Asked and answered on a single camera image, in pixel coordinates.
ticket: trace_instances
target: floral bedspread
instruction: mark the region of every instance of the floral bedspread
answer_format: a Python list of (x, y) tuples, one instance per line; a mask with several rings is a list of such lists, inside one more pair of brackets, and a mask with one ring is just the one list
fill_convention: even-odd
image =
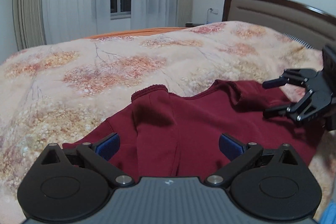
[[(148, 37), (79, 39), (30, 48), (0, 66), (0, 223), (25, 218), (16, 200), (20, 181), (51, 142), (81, 139), (149, 85), (192, 96), (215, 79), (264, 80), (285, 68), (322, 68), (320, 51), (278, 32), (230, 21)], [(286, 85), (291, 100), (301, 88)], [(330, 199), (336, 141), (325, 132), (310, 163), (323, 190), (316, 219)]]

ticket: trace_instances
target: blue gripper pad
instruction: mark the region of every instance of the blue gripper pad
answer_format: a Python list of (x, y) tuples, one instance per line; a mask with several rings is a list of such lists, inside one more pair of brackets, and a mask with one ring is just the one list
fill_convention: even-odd
[(219, 138), (219, 149), (230, 161), (245, 152), (244, 146), (239, 141), (224, 134)]
[(336, 224), (336, 204), (333, 200), (330, 201), (325, 209), (320, 219), (320, 224)]
[(110, 160), (120, 148), (120, 137), (112, 133), (92, 146), (93, 151), (105, 160)]

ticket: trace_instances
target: electrical cord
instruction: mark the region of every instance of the electrical cord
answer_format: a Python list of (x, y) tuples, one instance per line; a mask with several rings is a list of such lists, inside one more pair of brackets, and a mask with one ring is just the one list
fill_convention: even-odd
[(208, 21), (208, 18), (209, 18), (209, 11), (213, 11), (212, 8), (209, 8), (208, 11), (207, 11), (207, 21), (206, 21), (206, 24), (209, 24), (209, 21)]

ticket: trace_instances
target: bed headboard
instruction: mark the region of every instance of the bed headboard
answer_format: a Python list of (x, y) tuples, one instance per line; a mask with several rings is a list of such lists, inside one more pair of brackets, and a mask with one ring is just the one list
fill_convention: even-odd
[(336, 18), (290, 0), (225, 0), (222, 21), (238, 20), (293, 35), (321, 50), (336, 46)]

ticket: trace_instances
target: red sweatshirt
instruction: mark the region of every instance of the red sweatshirt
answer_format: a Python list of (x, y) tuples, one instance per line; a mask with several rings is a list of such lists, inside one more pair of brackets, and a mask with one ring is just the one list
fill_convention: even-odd
[(135, 180), (140, 176), (199, 176), (205, 179), (229, 160), (218, 148), (228, 133), (243, 143), (264, 148), (291, 144), (308, 165), (323, 134), (319, 122), (296, 128), (285, 117), (263, 118), (268, 107), (290, 101), (279, 88), (264, 90), (254, 81), (220, 81), (193, 97), (153, 85), (132, 95), (132, 103), (107, 118), (74, 144), (95, 143), (110, 133), (120, 135), (120, 150), (110, 163)]

